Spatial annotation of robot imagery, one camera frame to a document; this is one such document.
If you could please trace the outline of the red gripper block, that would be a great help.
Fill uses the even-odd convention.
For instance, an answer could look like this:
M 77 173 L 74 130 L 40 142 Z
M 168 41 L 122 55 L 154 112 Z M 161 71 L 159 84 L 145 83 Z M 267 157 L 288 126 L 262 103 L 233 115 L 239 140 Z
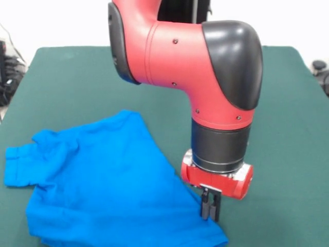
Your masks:
M 244 163 L 241 168 L 231 173 L 208 172 L 194 164 L 192 150 L 189 149 L 182 160 L 181 177 L 195 187 L 203 187 L 200 211 L 203 220 L 207 220 L 210 215 L 209 190 L 219 191 L 213 194 L 211 204 L 211 219 L 219 222 L 222 195 L 241 200 L 247 194 L 252 181 L 253 166 Z

